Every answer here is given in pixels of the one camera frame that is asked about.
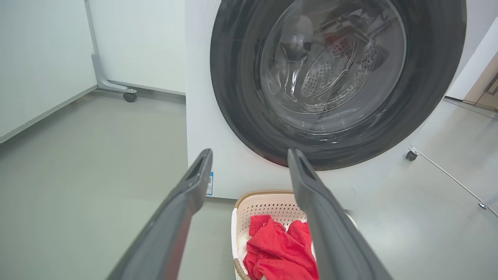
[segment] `white laundry basket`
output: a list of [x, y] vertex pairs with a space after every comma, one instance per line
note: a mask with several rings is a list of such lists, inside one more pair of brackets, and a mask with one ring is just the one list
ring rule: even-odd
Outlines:
[[293, 221], [307, 219], [306, 214], [297, 206], [294, 192], [291, 190], [253, 191], [241, 196], [232, 212], [231, 228], [236, 280], [250, 280], [242, 269], [243, 260], [239, 260], [237, 253], [239, 236], [249, 228], [251, 216], [264, 214], [270, 215], [274, 221], [285, 227], [288, 227]]

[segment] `red towel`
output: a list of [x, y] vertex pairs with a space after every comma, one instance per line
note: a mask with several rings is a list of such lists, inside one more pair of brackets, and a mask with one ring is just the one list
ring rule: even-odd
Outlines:
[[286, 233], [269, 215], [252, 216], [249, 235], [244, 265], [252, 280], [319, 280], [308, 223], [294, 221]]

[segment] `washing machine body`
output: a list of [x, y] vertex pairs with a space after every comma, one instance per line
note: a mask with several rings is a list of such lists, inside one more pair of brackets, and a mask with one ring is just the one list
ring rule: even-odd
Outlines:
[[368, 199], [443, 98], [463, 0], [186, 0], [189, 164], [210, 195], [290, 189], [298, 148], [344, 208]]

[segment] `metal leg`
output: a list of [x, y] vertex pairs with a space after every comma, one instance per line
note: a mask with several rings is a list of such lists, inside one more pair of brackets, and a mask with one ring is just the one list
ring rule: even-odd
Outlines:
[[[421, 153], [419, 150], [415, 149], [413, 146], [410, 145], [409, 147], [410, 149], [410, 152], [414, 153], [415, 155], [421, 155], [422, 157], [424, 157], [426, 160], [428, 160], [430, 163], [432, 163], [434, 166], [436, 166], [437, 168], [439, 168], [439, 170], [441, 170], [442, 172], [444, 172], [446, 175], [448, 175], [450, 178], [452, 178], [455, 182], [457, 182], [462, 188], [464, 188], [466, 191], [468, 191], [472, 196], [474, 196], [475, 198], [477, 198], [477, 200], [479, 200], [479, 206], [481, 206], [482, 208], [484, 209], [488, 209], [489, 205], [490, 204], [493, 204], [495, 202], [498, 201], [498, 194], [496, 194], [496, 196], [494, 196], [493, 198], [489, 199], [488, 201], [485, 201], [483, 202], [482, 199], [480, 199], [478, 196], [476, 196], [473, 192], [471, 192], [466, 186], [464, 186], [462, 183], [460, 183], [457, 179], [455, 179], [451, 174], [449, 174], [448, 172], [446, 172], [446, 170], [444, 170], [442, 167], [440, 167], [439, 165], [437, 165], [435, 162], [433, 162], [432, 160], [430, 160], [428, 157], [426, 157], [423, 153]], [[496, 216], [498, 216], [498, 214], [491, 208], [489, 208], [491, 210], [491, 212], [493, 212]]]
[[486, 209], [489, 205], [495, 203], [498, 201], [498, 193], [495, 194], [492, 198], [486, 200], [486, 201], [483, 201], [482, 203], [479, 203], [479, 206], [483, 207], [484, 209]]
[[88, 0], [85, 0], [85, 8], [87, 10], [87, 18], [88, 18], [88, 26], [90, 28], [90, 36], [92, 37], [92, 44], [93, 44], [93, 53], [92, 53], [92, 62], [94, 65], [94, 70], [95, 70], [95, 76], [97, 78], [97, 87], [101, 89], [106, 89], [106, 90], [114, 90], [114, 91], [120, 91], [124, 92], [124, 98], [128, 102], [133, 102], [136, 99], [136, 90], [134, 89], [129, 89], [128, 87], [122, 86], [122, 85], [117, 85], [114, 83], [109, 82], [105, 75], [104, 71], [102, 70], [102, 65], [100, 63], [100, 56], [99, 56], [99, 49], [97, 47], [97, 40], [95, 39], [95, 31], [93, 27], [93, 21], [92, 21], [92, 13], [90, 12], [90, 4], [88, 3]]

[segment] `gray floor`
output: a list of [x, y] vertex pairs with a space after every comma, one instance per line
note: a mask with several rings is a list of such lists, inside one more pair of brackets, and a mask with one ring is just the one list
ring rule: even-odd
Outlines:
[[444, 101], [455, 104], [455, 105], [460, 106], [460, 107], [463, 107], [465, 109], [469, 109], [470, 111], [476, 112], [478, 114], [481, 114], [483, 116], [486, 116], [488, 118], [492, 118], [492, 119], [495, 119], [498, 121], [498, 112], [496, 112], [496, 111], [492, 111], [489, 109], [481, 108], [479, 106], [474, 106], [472, 104], [467, 104], [467, 103], [464, 103], [461, 101], [452, 100], [452, 99], [448, 99], [448, 98], [445, 98]]
[[[181, 101], [110, 97], [0, 145], [0, 279], [104, 279], [187, 169]], [[414, 146], [484, 198], [498, 191], [497, 137], [497, 121], [442, 102]], [[179, 279], [234, 278], [234, 203], [207, 199], [194, 216]], [[498, 218], [421, 157], [352, 216], [397, 280], [498, 275]]]

